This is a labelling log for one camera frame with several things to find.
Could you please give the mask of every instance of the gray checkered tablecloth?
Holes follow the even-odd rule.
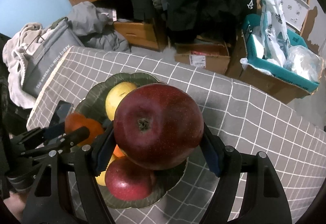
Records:
[[[325,133],[294,110],[247,84],[200,68],[166,63],[130,53],[73,47],[34,107],[28,129],[46,127],[59,100],[76,107],[97,83],[119,72],[147,72],[187,92],[205,123],[226,145],[239,152],[264,151],[276,168],[288,198],[293,222],[307,210],[326,176]],[[85,217],[76,180],[70,175],[74,206]],[[218,179],[198,148],[178,185],[144,209],[109,209],[116,223],[199,223]],[[246,183],[243,174],[230,220],[239,215]]]

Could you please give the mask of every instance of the screw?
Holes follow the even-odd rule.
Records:
[[[55,150],[51,150],[51,151],[48,153],[48,155],[49,155],[50,157],[54,157],[56,154],[57,154],[57,152],[56,152]]]
[[[232,152],[232,151],[234,151],[234,147],[232,147],[232,146],[225,146],[225,150],[227,152]]]
[[[267,157],[266,153],[265,153],[265,152],[262,152],[262,151],[259,152],[258,155],[259,155],[261,158],[266,158],[266,157]]]
[[[83,151],[88,151],[90,149],[91,149],[91,146],[90,145],[84,145],[84,146],[82,146],[82,150]]]

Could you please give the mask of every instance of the gray blanket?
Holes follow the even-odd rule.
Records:
[[[85,1],[73,6],[67,17],[72,31],[85,47],[119,52],[129,49],[126,38],[110,25],[111,9],[96,8]]]

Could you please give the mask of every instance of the label sticker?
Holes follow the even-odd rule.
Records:
[[[117,11],[115,9],[112,10],[112,18],[113,21],[117,21]]]
[[[190,65],[197,68],[206,67],[206,57],[204,55],[189,55]]]

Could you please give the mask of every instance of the orange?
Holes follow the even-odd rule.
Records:
[[[86,117],[79,113],[69,114],[65,119],[65,133],[70,134],[72,131],[77,130],[83,126]]]
[[[84,115],[79,113],[72,113],[66,117],[65,120],[65,133],[69,134],[78,128],[86,126],[89,129],[89,137],[84,141],[80,142],[78,146],[90,145],[94,139],[104,133],[102,125],[91,118],[86,118]]]
[[[121,158],[124,156],[123,152],[121,151],[121,149],[118,147],[118,145],[115,146],[115,150],[113,151],[113,154],[118,157]]]

